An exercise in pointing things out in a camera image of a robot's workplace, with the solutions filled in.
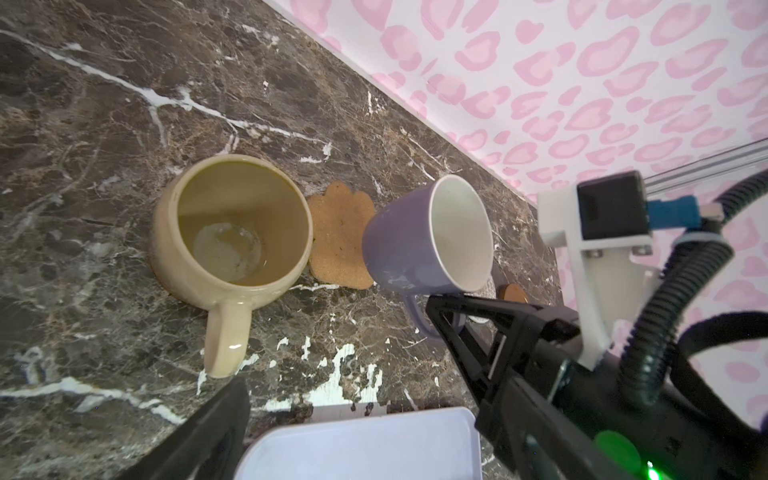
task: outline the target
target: liquid residue in mug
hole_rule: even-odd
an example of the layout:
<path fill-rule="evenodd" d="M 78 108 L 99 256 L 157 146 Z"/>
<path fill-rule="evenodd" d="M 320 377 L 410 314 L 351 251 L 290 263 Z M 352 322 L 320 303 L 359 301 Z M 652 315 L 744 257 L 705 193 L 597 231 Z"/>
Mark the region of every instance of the liquid residue in mug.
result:
<path fill-rule="evenodd" d="M 200 229 L 192 256 L 209 273 L 225 282 L 237 282 L 261 268 L 266 261 L 257 234 L 234 223 L 213 223 Z"/>

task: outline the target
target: screw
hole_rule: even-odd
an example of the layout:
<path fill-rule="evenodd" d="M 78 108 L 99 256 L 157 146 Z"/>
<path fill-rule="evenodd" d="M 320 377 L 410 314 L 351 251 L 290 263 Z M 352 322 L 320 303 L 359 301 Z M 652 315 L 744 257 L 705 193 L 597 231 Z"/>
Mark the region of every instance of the screw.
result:
<path fill-rule="evenodd" d="M 632 254 L 637 257 L 647 257 L 654 254 L 654 249 L 650 245 L 637 245 L 632 247 Z"/>

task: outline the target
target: cork coaster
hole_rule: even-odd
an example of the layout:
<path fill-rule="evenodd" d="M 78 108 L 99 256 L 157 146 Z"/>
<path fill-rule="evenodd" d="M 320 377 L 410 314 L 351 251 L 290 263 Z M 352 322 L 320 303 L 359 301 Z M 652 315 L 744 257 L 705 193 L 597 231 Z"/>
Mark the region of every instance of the cork coaster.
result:
<path fill-rule="evenodd" d="M 508 302 L 528 303 L 528 294 L 519 285 L 504 285 L 498 290 L 498 298 Z"/>
<path fill-rule="evenodd" d="M 315 241 L 310 269 L 321 282 L 364 290 L 373 285 L 362 259 L 362 232 L 376 209 L 371 197 L 335 181 L 323 195 L 306 201 L 312 212 Z"/>

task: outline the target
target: wall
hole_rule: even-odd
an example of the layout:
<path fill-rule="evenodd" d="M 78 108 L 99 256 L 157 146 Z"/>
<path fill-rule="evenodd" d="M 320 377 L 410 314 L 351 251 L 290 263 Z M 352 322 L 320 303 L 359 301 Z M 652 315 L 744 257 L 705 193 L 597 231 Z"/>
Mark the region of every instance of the wall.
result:
<path fill-rule="evenodd" d="M 532 201 L 768 137 L 765 0 L 267 3 Z"/>
<path fill-rule="evenodd" d="M 761 169 L 768 168 L 763 164 Z M 711 202 L 737 181 L 756 172 L 737 171 L 730 176 L 673 190 L 660 200 L 695 195 L 700 202 Z M 768 309 L 768 197 L 747 208 L 724 229 L 723 235 L 735 250 L 735 257 L 710 282 L 685 311 L 680 332 L 703 319 L 725 312 Z M 671 251 L 672 241 L 682 230 L 662 230 L 654 234 L 654 255 L 635 257 L 634 261 L 662 268 Z M 563 300 L 577 309 L 570 263 L 564 249 L 558 249 L 558 268 Z M 619 320 L 614 328 L 613 354 L 620 356 L 631 323 Z M 750 340 L 721 346 L 694 357 L 694 368 L 744 422 L 754 427 L 768 414 L 768 339 Z"/>

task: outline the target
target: dark marble surface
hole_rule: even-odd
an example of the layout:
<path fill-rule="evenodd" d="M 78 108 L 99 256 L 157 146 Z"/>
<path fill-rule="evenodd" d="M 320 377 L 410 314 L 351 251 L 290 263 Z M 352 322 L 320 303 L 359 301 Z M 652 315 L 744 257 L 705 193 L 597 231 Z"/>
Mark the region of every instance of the dark marble surface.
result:
<path fill-rule="evenodd" d="M 535 212 L 261 2 L 0 5 L 0 477 L 110 478 L 223 385 L 200 375 L 205 313 L 146 257 L 163 186 L 220 151 L 270 159 L 307 195 L 343 180 L 377 207 L 457 173 L 492 219 L 496 282 L 560 302 Z M 421 340 L 378 287 L 289 291 L 254 313 L 250 437 L 321 416 L 308 392 L 356 402 L 345 415 L 472 406 Z M 486 478 L 509 476 L 483 456 Z"/>

